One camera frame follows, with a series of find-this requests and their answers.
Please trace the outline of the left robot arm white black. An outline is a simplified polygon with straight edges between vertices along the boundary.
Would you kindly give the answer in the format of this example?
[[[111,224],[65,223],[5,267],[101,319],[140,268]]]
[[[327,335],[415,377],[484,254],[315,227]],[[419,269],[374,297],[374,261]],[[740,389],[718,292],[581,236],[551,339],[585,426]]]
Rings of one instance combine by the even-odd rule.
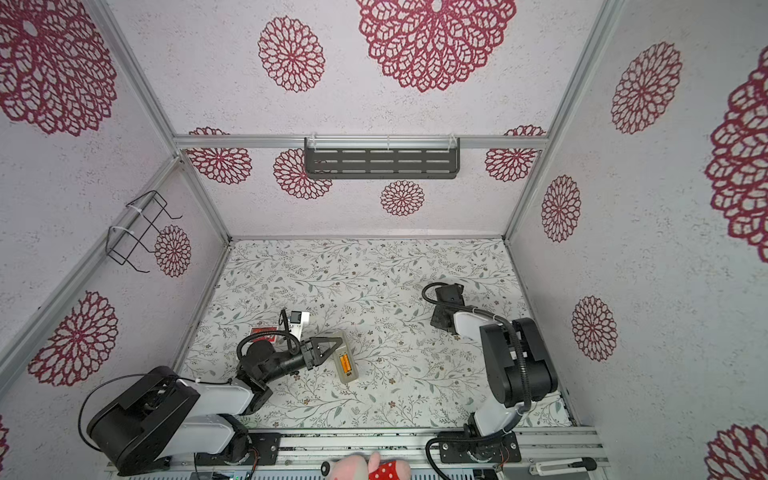
[[[228,464],[258,462],[263,454],[241,417],[271,398],[270,382],[323,365],[344,344],[339,336],[300,340],[282,331],[287,347],[276,350],[271,335],[243,338],[236,374],[225,381],[185,378],[167,366],[130,375],[130,387],[89,422],[77,422],[80,439],[122,476],[150,473],[187,454]]]

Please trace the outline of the orange battery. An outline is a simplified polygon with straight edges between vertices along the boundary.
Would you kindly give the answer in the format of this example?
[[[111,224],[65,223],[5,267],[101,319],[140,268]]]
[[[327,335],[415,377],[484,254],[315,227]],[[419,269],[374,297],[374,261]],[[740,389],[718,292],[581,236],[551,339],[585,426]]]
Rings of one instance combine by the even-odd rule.
[[[351,364],[351,361],[349,359],[349,356],[347,354],[342,354],[339,357],[339,361],[340,361],[340,365],[341,365],[341,368],[342,368],[342,371],[344,372],[344,374],[345,375],[351,375],[352,372],[353,372],[353,369],[352,369],[352,364]]]

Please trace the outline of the beige remote control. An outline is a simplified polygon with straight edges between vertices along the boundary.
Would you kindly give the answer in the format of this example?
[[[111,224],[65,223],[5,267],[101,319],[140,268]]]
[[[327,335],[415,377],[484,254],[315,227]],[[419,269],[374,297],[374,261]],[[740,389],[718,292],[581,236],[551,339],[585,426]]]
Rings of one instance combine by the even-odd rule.
[[[341,339],[340,345],[333,352],[332,359],[339,380],[342,384],[347,385],[359,378],[359,370],[353,358],[352,348],[346,333],[337,331],[333,334],[333,337],[339,337]]]

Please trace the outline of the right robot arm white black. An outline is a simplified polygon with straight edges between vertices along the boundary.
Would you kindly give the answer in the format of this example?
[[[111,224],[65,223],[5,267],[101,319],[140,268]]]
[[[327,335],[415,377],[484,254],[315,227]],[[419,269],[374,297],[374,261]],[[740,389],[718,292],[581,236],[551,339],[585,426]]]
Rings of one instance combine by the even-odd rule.
[[[422,299],[434,307],[430,325],[480,343],[491,396],[465,426],[470,438],[491,440],[511,432],[533,404],[558,389],[558,376],[535,321],[508,320],[465,303],[464,286],[433,282]]]

